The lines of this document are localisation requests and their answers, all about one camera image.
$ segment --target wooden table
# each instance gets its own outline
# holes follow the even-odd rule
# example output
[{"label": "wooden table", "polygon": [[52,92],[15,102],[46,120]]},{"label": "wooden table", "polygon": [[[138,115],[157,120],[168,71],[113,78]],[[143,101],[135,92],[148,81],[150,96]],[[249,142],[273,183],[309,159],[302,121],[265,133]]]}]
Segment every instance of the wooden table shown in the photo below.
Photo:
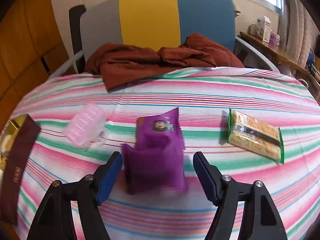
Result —
[{"label": "wooden table", "polygon": [[309,91],[311,92],[311,94],[313,94],[316,101],[318,103],[320,103],[320,85],[319,85],[319,83],[309,73],[308,70],[306,70],[298,65],[297,59],[289,56],[281,47],[279,47],[277,45],[271,45],[267,42],[264,42],[264,41],[260,40],[259,38],[257,38],[256,36],[253,36],[251,34],[247,34],[244,32],[240,32],[240,36],[241,36],[241,39],[243,39],[247,43],[249,43],[249,44],[254,43],[255,45],[259,46],[259,48],[262,50],[262,54],[270,54],[271,55],[271,62],[276,67],[279,65],[279,61],[281,61],[285,64],[288,64],[290,66],[290,68],[296,69],[298,71],[297,74],[295,75],[295,77],[297,79],[298,78],[306,79],[306,77],[308,77],[308,79],[310,80],[311,84],[313,85],[313,87],[317,93],[315,94],[315,93],[311,92],[310,82],[308,82]]}]

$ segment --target bed headboard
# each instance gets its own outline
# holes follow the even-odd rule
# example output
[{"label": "bed headboard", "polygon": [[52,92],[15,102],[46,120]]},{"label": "bed headboard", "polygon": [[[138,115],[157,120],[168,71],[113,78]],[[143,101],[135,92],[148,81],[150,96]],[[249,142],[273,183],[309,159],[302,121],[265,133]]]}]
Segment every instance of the bed headboard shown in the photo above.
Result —
[{"label": "bed headboard", "polygon": [[86,60],[105,43],[177,47],[200,33],[234,50],[232,0],[107,0],[80,18]]}]

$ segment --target green package edge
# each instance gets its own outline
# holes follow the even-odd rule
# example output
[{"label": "green package edge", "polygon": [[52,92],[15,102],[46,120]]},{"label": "green package edge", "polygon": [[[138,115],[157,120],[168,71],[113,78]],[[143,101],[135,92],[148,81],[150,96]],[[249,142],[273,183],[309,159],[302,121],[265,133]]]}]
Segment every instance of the green package edge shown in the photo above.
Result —
[{"label": "green package edge", "polygon": [[[231,127],[232,127],[232,123],[231,123],[231,108],[229,108],[227,143],[229,143],[229,137],[230,137],[230,134],[231,134]],[[284,145],[283,145],[283,139],[282,139],[280,128],[279,128],[279,136],[280,136],[280,155],[281,155],[279,163],[284,164]]]}]

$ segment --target brown cloth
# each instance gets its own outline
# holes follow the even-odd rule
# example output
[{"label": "brown cloth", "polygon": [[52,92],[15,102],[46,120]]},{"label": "brown cloth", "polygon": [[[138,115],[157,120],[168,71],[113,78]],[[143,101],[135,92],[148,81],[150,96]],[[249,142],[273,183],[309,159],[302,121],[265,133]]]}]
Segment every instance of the brown cloth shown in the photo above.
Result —
[{"label": "brown cloth", "polygon": [[132,45],[105,44],[91,55],[85,71],[102,74],[106,89],[165,74],[186,67],[244,67],[228,49],[193,33],[177,48],[150,48]]}]

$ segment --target cracker package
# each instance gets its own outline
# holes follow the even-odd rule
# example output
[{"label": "cracker package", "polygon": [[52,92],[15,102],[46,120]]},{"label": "cracker package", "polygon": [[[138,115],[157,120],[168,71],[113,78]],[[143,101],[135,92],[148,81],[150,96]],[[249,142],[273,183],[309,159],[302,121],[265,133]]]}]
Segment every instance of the cracker package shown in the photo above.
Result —
[{"label": "cracker package", "polygon": [[280,128],[231,109],[228,125],[228,143],[284,163]]}]

